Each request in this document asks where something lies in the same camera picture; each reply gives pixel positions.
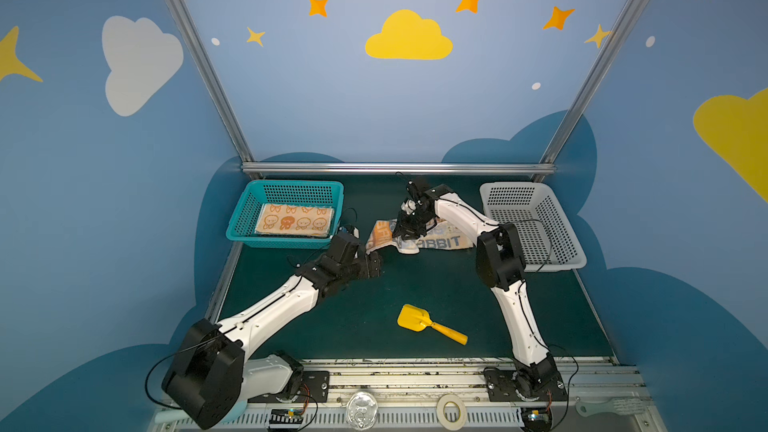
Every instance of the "yellow toy shovel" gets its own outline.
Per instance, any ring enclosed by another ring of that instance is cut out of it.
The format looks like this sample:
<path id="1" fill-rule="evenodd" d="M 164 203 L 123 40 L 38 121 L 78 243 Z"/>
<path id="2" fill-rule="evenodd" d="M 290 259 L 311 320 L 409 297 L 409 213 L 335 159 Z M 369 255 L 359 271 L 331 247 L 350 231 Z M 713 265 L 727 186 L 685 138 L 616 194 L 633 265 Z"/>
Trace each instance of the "yellow toy shovel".
<path id="1" fill-rule="evenodd" d="M 457 332 L 452 328 L 447 328 L 445 325 L 440 325 L 437 322 L 432 322 L 429 319 L 429 312 L 423 308 L 414 307 L 412 305 L 405 304 L 402 306 L 400 316 L 397 318 L 397 324 L 400 327 L 410 329 L 412 331 L 421 332 L 427 327 L 435 329 L 437 332 L 452 338 L 459 342 L 461 345 L 467 344 L 467 336 L 461 332 Z"/>

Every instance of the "dark green table surface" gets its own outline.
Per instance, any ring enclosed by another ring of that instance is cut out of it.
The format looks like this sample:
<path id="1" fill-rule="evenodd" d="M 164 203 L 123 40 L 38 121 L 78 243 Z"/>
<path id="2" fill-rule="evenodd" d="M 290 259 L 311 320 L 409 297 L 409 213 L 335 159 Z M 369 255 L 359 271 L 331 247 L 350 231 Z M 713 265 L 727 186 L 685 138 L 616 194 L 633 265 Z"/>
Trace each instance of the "dark green table surface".
<path id="1" fill-rule="evenodd" d="M 404 182 L 394 176 L 312 177 L 344 184 L 344 209 L 357 211 L 362 240 L 376 220 L 397 216 L 406 196 Z M 496 177 L 434 177 L 482 211 L 479 188 Z M 353 222 L 346 211 L 342 223 Z M 448 358 L 511 357 L 512 344 L 504 317 L 491 291 L 475 274 L 475 249 L 422 250 L 399 254 L 380 250 L 380 278 L 355 281 L 312 311 L 290 322 L 257 352 L 284 350 L 295 358 Z M 221 317 L 248 308 L 281 286 L 293 273 L 287 255 L 303 261 L 311 250 L 243 247 Z M 571 355 L 609 356 L 600 330 L 571 271 L 528 274 L 528 295 L 544 340 Z M 397 325 L 404 304 L 429 311 L 432 319 L 469 336 L 466 346 L 427 329 L 413 332 Z M 565 355 L 553 349 L 553 355 Z"/>

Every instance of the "gray plastic basket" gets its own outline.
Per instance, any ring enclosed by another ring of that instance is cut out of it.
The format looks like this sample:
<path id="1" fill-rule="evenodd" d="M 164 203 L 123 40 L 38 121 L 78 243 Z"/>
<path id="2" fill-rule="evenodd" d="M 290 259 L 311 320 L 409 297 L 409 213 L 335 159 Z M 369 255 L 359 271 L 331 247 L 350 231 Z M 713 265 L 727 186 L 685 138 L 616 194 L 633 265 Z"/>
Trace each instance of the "gray plastic basket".
<path id="1" fill-rule="evenodd" d="M 515 222 L 526 272 L 537 271 L 548 256 L 542 272 L 582 268 L 587 264 L 571 223 L 549 186 L 536 182 L 490 182 L 480 186 L 480 196 L 486 216 L 499 222 Z"/>

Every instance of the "yellow star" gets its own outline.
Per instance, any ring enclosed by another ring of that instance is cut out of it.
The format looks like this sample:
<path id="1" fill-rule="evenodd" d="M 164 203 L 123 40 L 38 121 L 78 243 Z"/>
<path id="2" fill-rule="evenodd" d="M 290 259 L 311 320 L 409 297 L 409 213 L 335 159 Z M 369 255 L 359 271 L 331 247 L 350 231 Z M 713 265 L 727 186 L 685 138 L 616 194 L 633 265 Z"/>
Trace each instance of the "yellow star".
<path id="1" fill-rule="evenodd" d="M 264 35 L 264 32 L 257 34 L 253 32 L 250 27 L 248 27 L 248 32 L 250 32 L 250 37 L 248 37 L 248 40 L 246 42 L 258 42 L 260 46 L 264 47 L 264 44 L 261 43 L 261 36 Z"/>
<path id="2" fill-rule="evenodd" d="M 458 5 L 458 8 L 456 9 L 456 12 L 461 12 L 462 10 L 469 10 L 476 14 L 478 12 L 478 1 L 479 0 L 462 0 L 462 2 Z"/>
<path id="3" fill-rule="evenodd" d="M 557 27 L 562 30 L 563 25 L 565 25 L 565 19 L 567 19 L 574 10 L 576 9 L 560 10 L 559 8 L 555 7 L 552 9 L 552 18 L 549 20 L 549 22 L 547 22 L 547 25 L 545 25 L 544 28 L 548 29 L 549 27 Z"/>
<path id="4" fill-rule="evenodd" d="M 38 77 L 36 73 L 32 72 L 29 67 L 16 57 L 17 40 L 18 27 L 12 28 L 5 36 L 5 39 L 0 40 L 0 80 L 3 80 L 12 73 L 17 73 L 20 76 L 42 82 L 43 79 Z"/>
<path id="5" fill-rule="evenodd" d="M 594 42 L 598 48 L 600 48 L 600 45 L 603 43 L 603 39 L 610 34 L 610 30 L 608 32 L 603 32 L 603 27 L 601 24 L 598 24 L 598 32 L 594 34 L 589 40 L 585 40 L 584 43 L 590 43 Z"/>
<path id="6" fill-rule="evenodd" d="M 328 17 L 326 15 L 326 3 L 328 0 L 310 0 L 310 4 L 312 7 L 310 8 L 310 15 L 320 14 L 324 17 Z"/>

